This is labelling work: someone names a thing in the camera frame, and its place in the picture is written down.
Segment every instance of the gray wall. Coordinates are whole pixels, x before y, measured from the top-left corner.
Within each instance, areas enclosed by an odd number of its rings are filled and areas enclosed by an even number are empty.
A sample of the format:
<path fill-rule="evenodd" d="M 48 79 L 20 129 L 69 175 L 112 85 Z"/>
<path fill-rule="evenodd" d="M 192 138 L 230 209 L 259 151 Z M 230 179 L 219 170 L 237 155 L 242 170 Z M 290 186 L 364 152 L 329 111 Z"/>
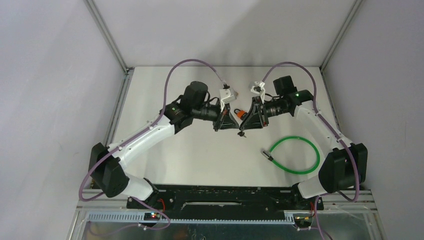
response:
<path fill-rule="evenodd" d="M 128 66 L 319 66 L 355 0 L 97 0 Z"/>
<path fill-rule="evenodd" d="M 0 6 L 0 239 L 62 240 L 123 73 L 82 0 Z"/>
<path fill-rule="evenodd" d="M 365 1 L 325 72 L 391 240 L 423 239 L 424 1 Z"/>

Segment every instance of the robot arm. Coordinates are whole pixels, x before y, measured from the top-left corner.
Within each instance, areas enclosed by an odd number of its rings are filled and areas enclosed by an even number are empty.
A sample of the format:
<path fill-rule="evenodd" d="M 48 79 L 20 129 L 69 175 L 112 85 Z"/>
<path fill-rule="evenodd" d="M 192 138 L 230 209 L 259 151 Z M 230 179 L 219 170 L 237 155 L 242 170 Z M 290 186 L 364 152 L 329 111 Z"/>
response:
<path fill-rule="evenodd" d="M 353 144 L 340 131 L 337 131 L 339 136 L 336 137 L 320 119 L 321 111 L 318 113 L 314 111 L 312 94 L 308 90 L 298 91 L 290 76 L 276 79 L 273 84 L 279 98 L 265 102 L 262 96 L 254 96 L 250 110 L 240 125 L 241 132 L 238 135 L 244 136 L 245 130 L 268 126 L 268 118 L 290 113 L 311 133 L 326 156 L 318 175 L 293 186 L 303 198 L 308 199 L 324 193 L 334 193 L 355 184 L 352 164 L 350 161 L 346 161 L 349 156 L 340 140 L 349 146 L 358 169 L 359 183 L 364 182 L 367 169 L 367 148 L 362 143 Z M 256 92 L 264 95 L 264 86 L 260 86 Z M 264 155 L 268 159 L 272 158 L 267 152 L 264 152 Z"/>
<path fill-rule="evenodd" d="M 164 114 L 156 125 L 151 126 L 159 115 L 126 139 L 111 143 L 107 147 L 101 143 L 96 144 L 91 150 L 90 168 L 108 154 L 109 150 L 118 147 L 118 151 L 102 162 L 91 174 L 91 177 L 108 198 L 125 194 L 142 201 L 146 200 L 154 191 L 157 191 L 155 186 L 146 178 L 141 179 L 126 172 L 127 167 L 137 159 L 137 156 L 190 126 L 193 119 L 211 121 L 216 132 L 239 128 L 239 124 L 230 113 L 229 102 L 235 99 L 234 91 L 227 88 L 220 92 L 223 92 L 226 98 L 221 98 L 216 104 L 211 104 L 209 97 L 205 101 L 208 87 L 202 82 L 194 81 L 186 87 L 183 95 L 166 105 Z M 121 146 L 122 143 L 134 138 L 145 128 L 149 129 L 144 134 L 136 137 L 127 145 Z"/>

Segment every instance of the green tube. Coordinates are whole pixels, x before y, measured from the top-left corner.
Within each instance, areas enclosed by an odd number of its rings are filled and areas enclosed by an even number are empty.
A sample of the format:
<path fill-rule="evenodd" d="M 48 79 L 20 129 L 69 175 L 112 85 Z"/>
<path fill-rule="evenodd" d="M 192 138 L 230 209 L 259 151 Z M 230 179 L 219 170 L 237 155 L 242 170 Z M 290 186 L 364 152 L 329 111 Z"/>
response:
<path fill-rule="evenodd" d="M 292 169 L 288 169 L 287 167 L 281 165 L 280 163 L 278 163 L 275 159 L 272 160 L 272 162 L 279 167 L 280 169 L 291 173 L 291 174 L 297 174 L 297 175 L 304 175 L 304 174 L 310 174 L 313 171 L 315 171 L 318 166 L 320 165 L 320 153 L 318 152 L 317 147 L 308 139 L 301 137 L 301 136 L 286 136 L 281 138 L 280 140 L 278 140 L 276 143 L 274 143 L 274 145 L 272 145 L 272 147 L 269 149 L 269 152 L 271 153 L 279 144 L 281 144 L 282 142 L 289 140 L 289 139 L 298 139 L 298 140 L 302 140 L 304 142 L 306 142 L 307 144 L 309 144 L 313 150 L 315 150 L 315 154 L 316 154 L 316 162 L 315 165 L 313 167 L 311 167 L 310 169 L 306 170 L 306 171 L 296 171 L 296 170 L 292 170 Z"/>

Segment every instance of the purple cable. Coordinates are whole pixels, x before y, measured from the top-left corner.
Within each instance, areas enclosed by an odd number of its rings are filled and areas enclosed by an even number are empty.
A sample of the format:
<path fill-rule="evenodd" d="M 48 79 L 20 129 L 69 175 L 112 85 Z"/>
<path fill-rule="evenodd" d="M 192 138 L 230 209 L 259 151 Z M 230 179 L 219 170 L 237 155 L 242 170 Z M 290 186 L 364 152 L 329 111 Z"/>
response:
<path fill-rule="evenodd" d="M 147 205 L 146 203 L 144 203 L 143 201 L 141 201 L 140 199 L 138 199 L 136 197 L 133 197 L 133 199 L 136 200 L 137 202 L 139 202 L 141 205 L 145 206 L 147 209 L 152 210 L 153 212 L 159 213 L 160 215 L 162 215 L 166 219 L 167 224 L 165 226 L 161 226 L 161 227 L 150 227 L 150 226 L 142 225 L 141 223 L 132 223 L 132 224 L 125 225 L 121 228 L 118 228 L 115 231 L 99 234 L 99 233 L 95 233 L 95 232 L 92 231 L 92 228 L 91 228 L 92 223 L 89 221 L 88 222 L 88 231 L 90 232 L 90 234 L 92 234 L 93 236 L 96 236 L 96 237 L 106 237 L 106 236 L 109 236 L 109 235 L 116 234 L 116 233 L 118 233 L 118 232 L 120 232 L 124 229 L 132 228 L 132 227 L 143 227 L 143 229 L 150 229 L 150 230 L 162 230 L 162 229 L 166 229 L 167 227 L 169 227 L 171 225 L 171 219 L 165 213 Z"/>
<path fill-rule="evenodd" d="M 162 104 L 162 110 L 160 111 L 159 117 L 156 118 L 156 120 L 153 121 L 153 123 L 146 127 L 145 129 L 141 130 L 139 133 L 135 134 L 134 136 L 130 137 L 128 140 L 124 141 L 121 145 L 115 147 L 113 150 L 111 150 L 108 154 L 106 154 L 104 157 L 102 157 L 98 162 L 96 162 L 96 164 L 94 164 L 94 166 L 88 171 L 88 173 L 85 175 L 84 179 L 82 180 L 81 185 L 79 186 L 79 191 L 78 191 L 78 196 L 79 196 L 79 200 L 83 201 L 83 202 L 89 202 L 92 201 L 94 199 L 97 199 L 98 197 L 100 197 L 101 195 L 103 195 L 104 193 L 101 192 L 93 197 L 90 198 L 84 198 L 83 197 L 83 190 L 84 190 L 84 185 L 86 184 L 87 180 L 89 179 L 90 175 L 96 170 L 96 168 L 102 164 L 108 157 L 110 157 L 112 154 L 114 154 L 116 151 L 119 150 L 119 147 L 124 147 L 127 144 L 131 143 L 132 141 L 134 141 L 136 138 L 140 137 L 141 135 L 145 134 L 147 131 L 149 131 L 149 127 L 153 127 L 155 126 L 159 120 L 161 120 L 161 118 L 164 116 L 165 113 L 165 106 L 167 105 L 167 91 L 168 91 L 168 82 L 170 81 L 170 77 L 171 74 L 173 73 L 173 71 L 180 66 L 181 64 L 187 63 L 187 62 L 197 62 L 197 63 L 201 63 L 206 65 L 207 67 L 209 67 L 210 69 L 212 69 L 216 76 L 219 78 L 219 80 L 222 82 L 222 84 L 224 84 L 224 86 L 227 85 L 227 82 L 225 80 L 223 80 L 221 78 L 221 76 L 218 74 L 217 70 L 209 63 L 199 60 L 199 59 L 186 59 L 186 60 L 182 60 L 179 63 L 175 64 L 175 66 L 173 66 L 171 68 L 171 70 L 168 73 L 168 76 L 166 77 L 166 81 L 165 81 L 165 89 L 163 91 L 163 104 Z"/>
<path fill-rule="evenodd" d="M 300 227 L 298 227 L 296 224 L 294 225 L 294 227 L 295 228 L 297 228 L 297 229 L 299 229 L 300 231 L 305 231 L 305 230 L 319 230 L 318 229 L 318 227 L 311 227 L 311 228 L 309 228 L 309 227 L 304 227 L 304 228 L 300 228 Z M 330 239 L 330 240 L 333 240 L 333 238 L 331 237 L 331 235 L 327 232 L 327 231 L 325 231 L 325 230 L 322 230 L 322 232 L 325 234 L 325 235 L 327 235 L 327 237 Z"/>
<path fill-rule="evenodd" d="M 93 230 L 92 230 L 92 222 L 91 222 L 91 221 L 89 221 L 87 224 L 88 224 L 88 226 L 87 226 L 87 228 L 88 228 L 88 232 L 89 232 L 91 235 L 96 236 L 96 237 L 106 237 L 106 236 L 109 236 L 109 235 L 116 234 L 116 233 L 118 233 L 118 232 L 120 232 L 120 231 L 122 231 L 122 230 L 124 230 L 124 229 L 132 228 L 132 227 L 138 227 L 138 226 L 139 226 L 139 224 L 138 224 L 138 223 L 134 223 L 134 224 L 128 224 L 128 225 L 125 225 L 125 226 L 123 226 L 123 227 L 121 227 L 121 228 L 116 229 L 115 231 L 111 231 L 111 232 L 108 232 L 108 233 L 95 233 L 95 232 L 93 232 Z"/>
<path fill-rule="evenodd" d="M 314 212 L 315 212 L 315 219 L 316 219 L 315 222 L 316 222 L 316 226 L 318 228 L 318 232 L 321 235 L 322 240 L 325 240 L 324 234 L 323 234 L 325 231 L 323 229 L 321 229 L 320 221 L 318 220 L 318 211 L 317 211 L 317 208 L 318 208 L 318 200 L 320 199 L 320 197 L 325 196 L 325 195 L 328 195 L 328 193 L 325 193 L 323 195 L 316 196 L 316 198 L 315 198 L 315 204 L 314 204 L 314 206 L 315 206 Z"/>
<path fill-rule="evenodd" d="M 342 193 L 341 191 L 338 191 L 338 193 L 343 196 L 346 200 L 348 200 L 349 202 L 356 202 L 359 198 L 359 193 L 360 193 L 360 188 L 359 188 L 359 174 L 358 174 L 358 168 L 355 162 L 355 158 L 351 152 L 351 150 L 349 149 L 349 147 L 346 145 L 346 143 L 341 139 L 341 136 L 337 133 L 337 131 L 331 126 L 331 124 L 324 118 L 324 116 L 322 116 L 319 113 L 318 107 L 317 107 L 317 83 L 315 82 L 314 76 L 312 76 L 312 74 L 302 65 L 292 62 L 292 61 L 284 61 L 284 62 L 280 62 L 275 64 L 274 66 L 271 67 L 271 69 L 269 69 L 269 71 L 266 73 L 265 77 L 263 77 L 262 82 L 265 82 L 265 80 L 267 79 L 267 77 L 270 75 L 270 73 L 272 72 L 272 70 L 274 70 L 277 67 L 281 67 L 283 65 L 294 65 L 296 67 L 301 68 L 303 71 L 305 71 L 310 79 L 312 80 L 312 85 L 313 85 L 313 99 L 312 99 L 312 104 L 313 104 L 313 110 L 315 112 L 315 114 L 319 117 L 319 119 L 321 119 L 321 121 L 327 126 L 327 128 L 334 134 L 334 137 L 339 141 L 339 143 L 343 146 L 343 148 L 346 150 L 347 155 L 349 156 L 350 162 L 352 163 L 352 168 L 353 168 L 353 174 L 355 176 L 355 196 L 353 197 L 353 199 L 349 198 L 348 196 L 346 196 L 344 193 Z M 321 238 L 324 240 L 324 234 L 327 234 L 327 236 L 329 236 L 330 239 L 331 236 L 325 232 L 324 230 L 321 229 L 320 227 L 320 222 L 318 220 L 318 213 L 317 213 L 317 204 L 318 204 L 318 199 L 320 198 L 320 196 L 317 196 L 315 199 L 315 217 L 316 217 L 316 225 L 318 226 L 318 231 L 319 234 L 321 235 Z"/>

